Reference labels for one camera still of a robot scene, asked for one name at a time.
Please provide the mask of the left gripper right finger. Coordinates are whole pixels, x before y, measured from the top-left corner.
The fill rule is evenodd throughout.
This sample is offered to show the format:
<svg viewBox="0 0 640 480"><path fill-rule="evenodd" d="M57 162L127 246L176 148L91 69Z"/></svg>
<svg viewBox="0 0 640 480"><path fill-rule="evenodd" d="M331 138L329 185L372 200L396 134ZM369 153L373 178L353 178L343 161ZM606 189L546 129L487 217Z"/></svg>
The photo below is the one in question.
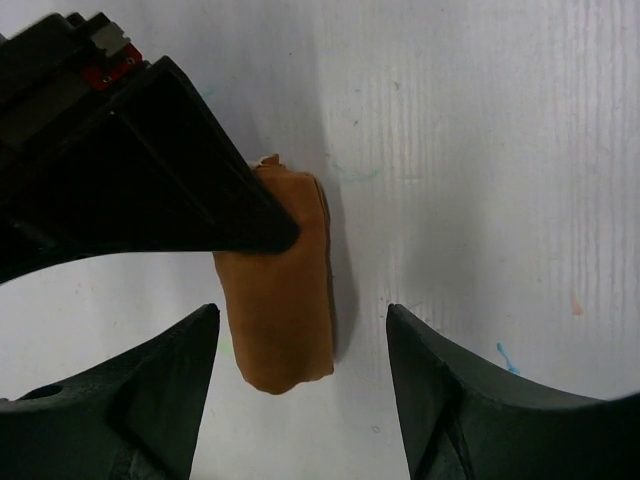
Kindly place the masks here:
<svg viewBox="0 0 640 480"><path fill-rule="evenodd" d="M399 304L386 332L411 478L638 478L638 395L598 400L535 383Z"/></svg>

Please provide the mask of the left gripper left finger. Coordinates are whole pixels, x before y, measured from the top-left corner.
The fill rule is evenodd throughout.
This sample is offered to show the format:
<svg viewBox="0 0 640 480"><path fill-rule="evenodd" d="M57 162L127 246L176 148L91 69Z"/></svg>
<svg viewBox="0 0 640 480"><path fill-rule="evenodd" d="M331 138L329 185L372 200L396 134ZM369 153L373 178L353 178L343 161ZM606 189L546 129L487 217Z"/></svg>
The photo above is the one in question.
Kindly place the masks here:
<svg viewBox="0 0 640 480"><path fill-rule="evenodd" d="M1 402L4 479L187 479L216 356L220 312Z"/></svg>

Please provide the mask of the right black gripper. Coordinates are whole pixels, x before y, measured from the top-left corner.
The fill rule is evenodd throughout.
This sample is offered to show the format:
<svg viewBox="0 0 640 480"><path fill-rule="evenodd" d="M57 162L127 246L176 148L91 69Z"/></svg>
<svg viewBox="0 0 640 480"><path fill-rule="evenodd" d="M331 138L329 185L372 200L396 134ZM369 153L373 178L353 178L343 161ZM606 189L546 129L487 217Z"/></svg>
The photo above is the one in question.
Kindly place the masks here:
<svg viewBox="0 0 640 480"><path fill-rule="evenodd" d="M171 59L90 94L145 64L103 13L53 13L1 39L3 281L116 253L272 254L297 240ZM25 151L60 115L45 148Z"/></svg>

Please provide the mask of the orange underwear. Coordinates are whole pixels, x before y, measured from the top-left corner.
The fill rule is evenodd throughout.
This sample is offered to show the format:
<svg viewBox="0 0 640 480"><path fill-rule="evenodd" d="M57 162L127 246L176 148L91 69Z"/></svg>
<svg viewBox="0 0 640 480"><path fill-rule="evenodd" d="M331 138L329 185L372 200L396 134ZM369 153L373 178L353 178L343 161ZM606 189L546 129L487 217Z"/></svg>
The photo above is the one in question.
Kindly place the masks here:
<svg viewBox="0 0 640 480"><path fill-rule="evenodd" d="M276 154L254 172L299 236L280 254L219 252L214 263L240 373L257 390L280 395L334 371L330 217L312 174L288 169Z"/></svg>

